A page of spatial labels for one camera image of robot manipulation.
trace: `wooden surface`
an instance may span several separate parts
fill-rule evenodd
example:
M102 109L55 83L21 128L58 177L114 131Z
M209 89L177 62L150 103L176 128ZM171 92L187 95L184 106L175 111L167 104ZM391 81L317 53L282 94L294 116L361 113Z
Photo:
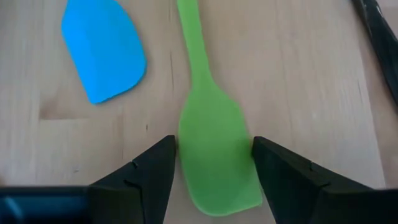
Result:
M62 39L66 0L0 0L2 184L89 184L176 134L190 69L175 0L119 2L144 44L147 74L94 106ZM398 26L398 4L380 2ZM368 186L398 186L398 118L349 1L199 5L214 79L243 107L253 136ZM165 223L258 220L274 222L267 203L225 218L201 214L177 163Z
M384 17L398 36L398 1L379 0ZM369 99L380 156L389 188L398 188L398 110L381 75L379 64L363 29L358 29Z

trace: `black object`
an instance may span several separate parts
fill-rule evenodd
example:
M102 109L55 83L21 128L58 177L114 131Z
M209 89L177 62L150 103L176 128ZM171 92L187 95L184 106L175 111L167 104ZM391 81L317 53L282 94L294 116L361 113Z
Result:
M86 187L0 189L0 223L160 224L175 147L167 136ZM262 137L254 138L252 155L278 224L398 223L398 190L373 190Z
M379 59L384 79L398 105L398 41L382 15L376 0L352 0L373 49Z
M252 155L278 224L398 223L398 190L373 190L262 137Z
M162 223L174 164L167 136L89 186L1 188L0 223Z

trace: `blue spatula head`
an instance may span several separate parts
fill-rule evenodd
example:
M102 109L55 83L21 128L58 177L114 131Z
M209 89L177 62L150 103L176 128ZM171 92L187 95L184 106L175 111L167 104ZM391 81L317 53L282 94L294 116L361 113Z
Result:
M144 49L114 0L69 0L62 33L91 103L134 87L144 76Z

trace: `spatula handle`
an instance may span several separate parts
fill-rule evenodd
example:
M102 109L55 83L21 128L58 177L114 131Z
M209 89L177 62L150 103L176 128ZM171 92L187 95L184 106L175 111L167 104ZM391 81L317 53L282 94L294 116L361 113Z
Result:
M177 6L191 64L192 87L212 85L214 82L201 33L198 2L197 0L177 0Z

